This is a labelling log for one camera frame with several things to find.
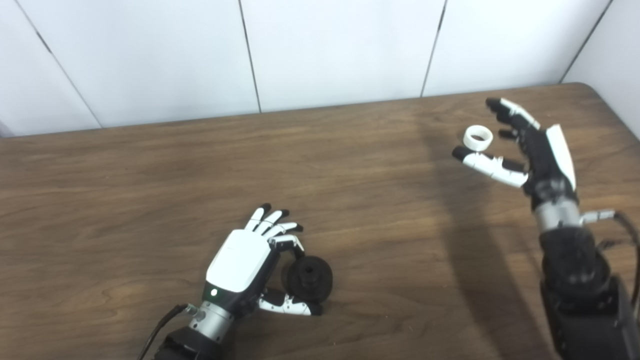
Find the wooden table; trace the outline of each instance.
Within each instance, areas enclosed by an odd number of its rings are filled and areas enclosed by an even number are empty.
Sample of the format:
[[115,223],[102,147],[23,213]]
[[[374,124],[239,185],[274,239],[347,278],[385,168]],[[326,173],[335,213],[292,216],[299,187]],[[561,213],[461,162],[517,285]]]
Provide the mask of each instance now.
[[[500,128],[487,96],[563,125],[582,209],[640,222],[640,144],[578,84],[2,139],[0,359],[134,359],[263,202],[334,289],[324,316],[238,323],[228,359],[556,359],[529,201],[451,157]],[[607,254],[630,281],[631,248]]]

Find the robotic hand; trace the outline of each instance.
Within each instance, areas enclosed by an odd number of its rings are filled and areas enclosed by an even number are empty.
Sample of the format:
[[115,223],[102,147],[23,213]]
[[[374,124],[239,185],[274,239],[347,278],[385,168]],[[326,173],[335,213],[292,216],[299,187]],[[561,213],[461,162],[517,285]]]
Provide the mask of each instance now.
[[[202,293],[203,304],[176,306],[153,331],[138,359],[141,360],[158,330],[181,312],[193,316],[189,326],[167,335],[155,360],[216,360],[222,358],[221,342],[234,320],[252,314],[257,308],[294,315],[321,315],[320,302],[331,292],[331,268],[320,258],[305,256],[304,248],[288,231],[302,226],[278,221],[289,215],[277,210],[265,216],[271,206],[259,207],[244,229],[233,230],[211,261]],[[266,288],[280,259],[292,251],[296,261],[289,269],[288,287],[295,295]]]
[[637,231],[613,210],[580,214],[573,161],[560,125],[542,129],[522,107],[506,99],[486,100],[497,120],[511,126],[501,138],[514,140],[529,159],[524,164],[457,147],[465,165],[531,197],[544,252],[541,294],[556,351],[565,360],[640,359],[637,329],[638,274],[629,301],[621,279],[584,224],[612,218],[632,235]]

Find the black cable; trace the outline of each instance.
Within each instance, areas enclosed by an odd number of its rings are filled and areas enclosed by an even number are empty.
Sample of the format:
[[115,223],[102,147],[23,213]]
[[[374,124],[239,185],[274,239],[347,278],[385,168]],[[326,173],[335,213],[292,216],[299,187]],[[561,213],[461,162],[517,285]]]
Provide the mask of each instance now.
[[640,293],[640,236],[638,236],[636,227],[624,213],[616,211],[613,214],[613,219],[627,230],[636,246],[636,278],[634,279],[634,290],[631,293],[631,306],[634,310],[634,316],[637,318],[640,310],[640,299],[638,297],[638,293]]
[[145,346],[142,348],[140,355],[138,355],[137,360],[142,360],[145,357],[145,354],[149,350],[149,347],[151,346],[151,344],[154,342],[154,339],[158,335],[158,332],[160,331],[160,329],[162,329],[176,315],[183,312],[188,306],[189,304],[176,305],[175,307],[173,307],[173,309],[171,309],[171,311],[169,311],[166,315],[164,315],[162,319],[160,319],[160,321],[158,321],[156,328],[151,332],[151,335],[149,335],[149,339],[147,339],[147,342],[145,343]]

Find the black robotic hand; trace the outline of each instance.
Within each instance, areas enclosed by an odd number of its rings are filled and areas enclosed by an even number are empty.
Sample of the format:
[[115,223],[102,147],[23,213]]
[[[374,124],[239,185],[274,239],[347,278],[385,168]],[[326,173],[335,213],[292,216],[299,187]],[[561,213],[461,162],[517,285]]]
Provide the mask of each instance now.
[[560,125],[542,129],[522,107],[506,99],[489,98],[486,104],[499,122],[511,126],[500,130],[500,137],[518,144],[529,160],[528,168],[465,147],[455,148],[452,155],[497,181],[522,187],[531,197],[544,252],[540,290],[558,354],[565,360],[640,359],[638,276],[630,301],[584,227],[616,219],[637,245],[633,225],[613,210],[580,214],[573,161]]
[[462,146],[453,150],[453,156],[495,180],[522,187],[532,197],[534,208],[560,197],[577,200],[573,161],[560,125],[541,129],[533,116],[507,99],[489,98],[486,104],[499,122],[511,126],[511,129],[501,129],[499,135],[518,144],[529,159],[528,170],[517,161],[496,158]]

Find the white ring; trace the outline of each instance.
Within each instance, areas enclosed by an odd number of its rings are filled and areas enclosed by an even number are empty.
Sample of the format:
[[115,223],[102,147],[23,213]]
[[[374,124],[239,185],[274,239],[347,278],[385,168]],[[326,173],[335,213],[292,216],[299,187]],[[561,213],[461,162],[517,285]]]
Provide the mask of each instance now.
[[[474,139],[473,136],[477,136],[482,140]],[[493,140],[493,133],[482,125],[471,125],[465,131],[465,136],[462,142],[466,147],[473,151],[484,151],[491,141]]]

